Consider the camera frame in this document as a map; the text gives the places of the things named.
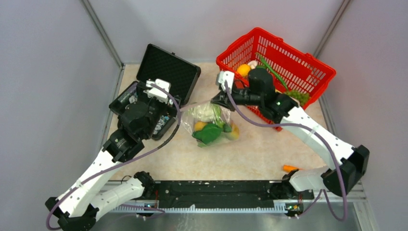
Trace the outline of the yellow green toy fruit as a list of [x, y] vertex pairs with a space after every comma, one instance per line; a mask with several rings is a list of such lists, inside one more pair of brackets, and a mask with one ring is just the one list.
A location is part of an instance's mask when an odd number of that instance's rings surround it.
[[240, 136], [240, 130], [238, 126], [235, 123], [231, 123], [231, 132], [229, 133], [230, 140], [234, 141], [239, 138]]

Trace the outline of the green toy cucumber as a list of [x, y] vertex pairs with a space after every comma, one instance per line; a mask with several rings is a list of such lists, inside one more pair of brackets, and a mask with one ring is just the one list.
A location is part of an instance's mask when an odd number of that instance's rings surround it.
[[232, 126], [231, 126], [230, 124], [225, 123], [225, 124], [223, 125], [223, 132], [225, 132], [225, 133], [231, 133], [232, 131], [233, 131], [233, 128], [232, 128]]

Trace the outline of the toy cauliflower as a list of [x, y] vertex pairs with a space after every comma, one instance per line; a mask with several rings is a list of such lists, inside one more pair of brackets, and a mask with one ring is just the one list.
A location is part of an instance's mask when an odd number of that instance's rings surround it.
[[220, 125], [223, 123], [221, 107], [213, 103], [204, 103], [188, 110], [195, 122], [214, 123]]

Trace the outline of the yellow toy lemon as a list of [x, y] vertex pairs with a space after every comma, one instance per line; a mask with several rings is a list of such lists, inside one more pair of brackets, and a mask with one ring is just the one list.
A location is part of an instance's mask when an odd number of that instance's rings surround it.
[[203, 121], [197, 121], [194, 124], [194, 132], [201, 131], [208, 123]]

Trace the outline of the clear zip top bag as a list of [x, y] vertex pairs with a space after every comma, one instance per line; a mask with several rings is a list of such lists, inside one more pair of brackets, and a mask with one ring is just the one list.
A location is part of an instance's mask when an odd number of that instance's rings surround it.
[[[193, 120], [192, 116], [189, 115], [188, 110], [193, 108], [193, 107], [196, 107], [196, 106], [198, 106], [200, 104], [204, 104], [204, 103], [209, 103], [209, 101], [189, 105], [189, 106], [187, 106], [186, 109], [185, 108], [182, 109], [181, 124], [190, 133], [192, 138], [194, 138], [192, 136], [192, 134], [194, 133], [194, 124], [196, 122]], [[231, 124], [232, 122], [233, 123], [235, 123], [235, 122], [231, 118], [231, 111], [229, 109], [226, 109], [226, 108], [222, 107], [222, 106], [220, 106], [220, 107], [221, 107], [221, 110], [222, 110], [221, 116], [222, 116], [223, 123], [218, 125], [218, 126], [223, 129], [223, 125], [225, 123]], [[210, 143], [208, 145], [202, 144], [198, 140], [196, 140], [196, 142], [197, 142], [198, 147], [204, 148], [204, 147], [208, 147], [208, 146], [214, 146], [214, 145], [218, 145], [218, 144], [224, 144], [224, 143], [232, 142], [232, 140], [230, 140], [229, 133], [225, 133], [225, 132], [222, 131], [221, 135], [215, 141], [213, 141], [212, 143]]]

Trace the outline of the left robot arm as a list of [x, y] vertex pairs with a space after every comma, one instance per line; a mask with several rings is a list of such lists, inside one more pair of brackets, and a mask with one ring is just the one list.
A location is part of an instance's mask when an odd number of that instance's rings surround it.
[[131, 164], [141, 158], [144, 158], [146, 156], [149, 156], [150, 154], [158, 151], [159, 149], [163, 148], [167, 143], [171, 141], [171, 139], [174, 137], [174, 134], [170, 135], [170, 137], [165, 140], [161, 145], [158, 147], [145, 152], [141, 155], [135, 155], [133, 158], [125, 161], [125, 162], [112, 162], [112, 157], [107, 151], [100, 151], [98, 154], [98, 157], [102, 157], [103, 160], [106, 161], [106, 163], [110, 164], [109, 168], [106, 169], [101, 169], [99, 165], [99, 160], [95, 159], [96, 164], [91, 164], [89, 169], [91, 171], [86, 171], [84, 173], [85, 178], [80, 177], [74, 185], [69, 188], [65, 193], [61, 194], [57, 198], [51, 198], [51, 202], [53, 202], [53, 206], [49, 209], [49, 214], [47, 215], [46, 218], [46, 228], [50, 231], [57, 231], [62, 228], [62, 225], [59, 227], [52, 227], [50, 225], [50, 219], [54, 215], [54, 212], [60, 207], [60, 204], [62, 204], [67, 198], [75, 193], [76, 191], [79, 191], [79, 193], [75, 194], [75, 198], [79, 198], [77, 201], [80, 203], [81, 199], [84, 199], [87, 195], [91, 196], [92, 193], [97, 193], [99, 189], [102, 188], [103, 185], [111, 178], [111, 176], [116, 173], [121, 167], [126, 166], [128, 164]]

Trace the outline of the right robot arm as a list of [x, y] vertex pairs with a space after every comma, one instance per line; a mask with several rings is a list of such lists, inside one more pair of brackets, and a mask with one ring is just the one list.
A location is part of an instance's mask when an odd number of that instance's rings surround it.
[[239, 105], [256, 106], [261, 115], [281, 127], [311, 148], [326, 166], [310, 170], [296, 170], [283, 183], [282, 192], [295, 198], [305, 190], [327, 190], [346, 197], [365, 175], [370, 151], [364, 145], [353, 146], [326, 130], [317, 123], [290, 96], [276, 91], [272, 74], [256, 68], [249, 72], [249, 85], [238, 88], [235, 74], [220, 71], [216, 85], [220, 92], [211, 103], [237, 111]]

